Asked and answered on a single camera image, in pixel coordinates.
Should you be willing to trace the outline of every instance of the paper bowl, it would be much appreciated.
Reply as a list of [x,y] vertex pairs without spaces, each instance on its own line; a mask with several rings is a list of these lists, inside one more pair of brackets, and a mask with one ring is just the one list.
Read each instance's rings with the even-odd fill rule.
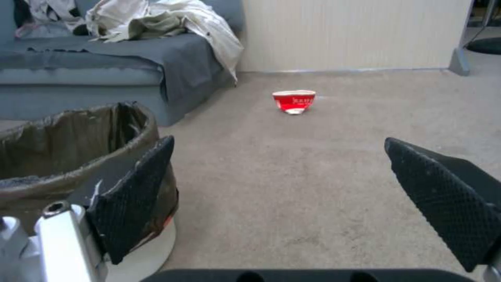
[[277,107],[282,111],[297,115],[302,114],[313,104],[316,92],[311,90],[280,91],[273,93]]

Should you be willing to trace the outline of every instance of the carpet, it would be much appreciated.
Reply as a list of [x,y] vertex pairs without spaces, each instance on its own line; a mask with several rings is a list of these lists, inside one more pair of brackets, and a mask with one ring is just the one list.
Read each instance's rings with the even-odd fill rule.
[[[164,269],[465,274],[398,185],[383,144],[401,138],[501,178],[497,78],[448,71],[241,75],[238,87],[161,129],[176,138],[181,193],[178,240]],[[303,115],[276,108],[271,93],[290,89],[317,91]],[[482,271],[469,276],[479,279]]]

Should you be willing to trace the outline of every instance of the gray couch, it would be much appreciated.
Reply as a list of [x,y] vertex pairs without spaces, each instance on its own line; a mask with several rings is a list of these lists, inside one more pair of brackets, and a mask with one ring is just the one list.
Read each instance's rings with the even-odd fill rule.
[[[97,1],[76,0],[81,11]],[[242,30],[241,0],[203,1],[235,33]],[[138,101],[159,125],[168,126],[231,85],[210,45],[195,34],[107,44],[73,36],[14,40],[13,10],[13,0],[0,1],[0,119],[31,120],[67,109]],[[156,57],[144,56],[148,48]]]

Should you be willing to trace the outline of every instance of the screw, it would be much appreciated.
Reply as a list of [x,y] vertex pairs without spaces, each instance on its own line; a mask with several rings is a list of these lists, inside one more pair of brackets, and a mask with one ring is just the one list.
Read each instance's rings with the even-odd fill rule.
[[45,207],[42,210],[42,216],[44,218],[50,218],[65,211],[69,211],[70,209],[70,203],[68,203],[67,201],[57,201]]

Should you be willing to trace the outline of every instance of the white cloth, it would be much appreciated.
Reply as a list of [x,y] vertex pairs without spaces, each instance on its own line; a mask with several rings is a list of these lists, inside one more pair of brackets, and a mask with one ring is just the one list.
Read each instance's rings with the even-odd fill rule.
[[25,0],[25,2],[30,6],[35,24],[57,22],[58,17],[70,31],[85,24],[82,17],[75,17],[70,13],[77,7],[75,0]]
[[243,46],[228,23],[200,0],[100,0],[87,11],[89,32],[98,38],[114,42],[128,39],[129,24],[134,19],[175,15],[184,27],[204,37],[214,50],[220,64],[236,81],[236,65]]

